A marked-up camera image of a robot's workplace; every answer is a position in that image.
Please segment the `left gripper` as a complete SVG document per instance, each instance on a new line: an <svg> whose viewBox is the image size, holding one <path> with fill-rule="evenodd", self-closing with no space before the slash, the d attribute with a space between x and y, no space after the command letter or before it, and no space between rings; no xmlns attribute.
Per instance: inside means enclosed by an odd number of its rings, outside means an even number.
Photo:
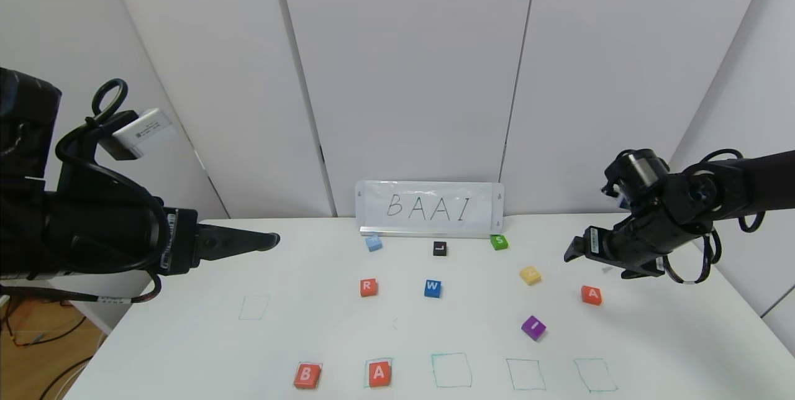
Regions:
<svg viewBox="0 0 795 400"><path fill-rule="evenodd" d="M105 167L63 168L65 255L83 273L151 270L184 275L195 267L275 248L276 233L198 225L197 212L162 199Z"/></svg>

